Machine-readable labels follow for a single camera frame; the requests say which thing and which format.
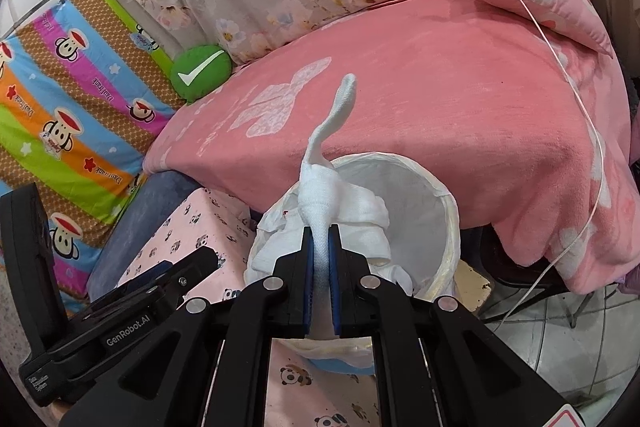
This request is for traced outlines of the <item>white lined trash bin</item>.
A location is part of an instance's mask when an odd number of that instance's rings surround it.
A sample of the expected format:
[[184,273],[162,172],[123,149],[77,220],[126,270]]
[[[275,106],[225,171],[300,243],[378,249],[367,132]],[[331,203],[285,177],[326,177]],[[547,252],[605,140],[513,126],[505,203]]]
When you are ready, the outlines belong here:
[[[367,188],[385,202],[390,263],[371,259],[371,272],[400,284],[418,299],[450,295],[460,260],[460,229],[458,206],[445,184],[416,161],[395,154],[352,154],[334,159],[333,166],[345,181]],[[245,283],[268,277],[277,257],[302,246],[297,193],[294,184],[258,222]]]

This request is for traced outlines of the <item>green checkmark cushion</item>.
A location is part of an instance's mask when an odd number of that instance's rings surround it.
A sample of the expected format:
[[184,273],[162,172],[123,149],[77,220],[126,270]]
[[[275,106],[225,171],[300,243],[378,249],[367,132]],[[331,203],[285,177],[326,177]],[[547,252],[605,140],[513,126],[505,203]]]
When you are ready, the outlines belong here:
[[232,74],[226,50],[216,44],[196,46],[180,54],[172,65],[170,83],[180,98],[193,103],[221,87]]

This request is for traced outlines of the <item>colourful monkey print blanket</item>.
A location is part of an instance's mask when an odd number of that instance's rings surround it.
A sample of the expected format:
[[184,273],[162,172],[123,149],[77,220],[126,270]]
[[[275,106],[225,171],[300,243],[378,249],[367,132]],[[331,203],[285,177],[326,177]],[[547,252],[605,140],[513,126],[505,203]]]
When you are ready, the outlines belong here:
[[118,0],[63,0],[1,43],[1,191],[36,184],[67,312],[181,106],[171,60]]

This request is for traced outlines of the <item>pink blanket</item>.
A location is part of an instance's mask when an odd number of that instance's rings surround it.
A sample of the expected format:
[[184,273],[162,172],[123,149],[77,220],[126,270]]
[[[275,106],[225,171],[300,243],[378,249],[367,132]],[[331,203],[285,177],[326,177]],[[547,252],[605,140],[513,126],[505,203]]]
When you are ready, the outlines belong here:
[[491,225],[520,265],[554,261],[574,293],[638,265],[620,64],[478,0],[402,0],[277,49],[180,108],[143,168],[265,211],[297,181],[348,74],[357,100],[329,158],[413,159],[454,194],[463,228]]

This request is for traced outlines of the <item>blue velvet cushion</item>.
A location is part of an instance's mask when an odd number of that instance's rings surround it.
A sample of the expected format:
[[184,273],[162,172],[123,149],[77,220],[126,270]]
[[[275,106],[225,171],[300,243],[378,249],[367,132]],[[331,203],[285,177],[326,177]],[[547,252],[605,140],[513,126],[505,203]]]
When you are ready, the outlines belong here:
[[145,180],[122,214],[94,266],[87,284],[90,301],[111,291],[141,248],[171,213],[201,184],[177,171],[154,173]]

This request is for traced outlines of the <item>white cloth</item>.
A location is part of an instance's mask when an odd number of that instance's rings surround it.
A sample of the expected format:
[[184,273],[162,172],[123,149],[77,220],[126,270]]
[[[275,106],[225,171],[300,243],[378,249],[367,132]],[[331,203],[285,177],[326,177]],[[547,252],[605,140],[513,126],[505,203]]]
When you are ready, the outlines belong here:
[[253,283],[271,274],[277,260],[302,246],[304,228],[311,229],[312,285],[309,337],[336,337],[330,291],[330,228],[338,226],[343,247],[367,258],[378,277],[413,293],[410,275],[392,261],[386,231],[390,216],[381,197],[346,181],[322,154],[322,144],[343,127],[356,103],[357,79],[346,75],[338,87],[328,117],[314,129],[300,164],[297,192],[283,199],[258,223],[258,232],[244,273]]

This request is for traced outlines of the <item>pink panda print cloth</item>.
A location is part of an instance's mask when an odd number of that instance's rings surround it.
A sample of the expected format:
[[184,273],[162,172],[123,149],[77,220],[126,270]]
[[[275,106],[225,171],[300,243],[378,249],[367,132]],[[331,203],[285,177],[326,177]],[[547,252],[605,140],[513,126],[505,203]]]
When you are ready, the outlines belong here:
[[138,426],[376,426],[375,380],[317,369],[283,346],[285,289],[243,280],[255,234],[237,199],[198,188],[157,225],[118,283],[201,256],[214,267],[145,341],[119,386]]

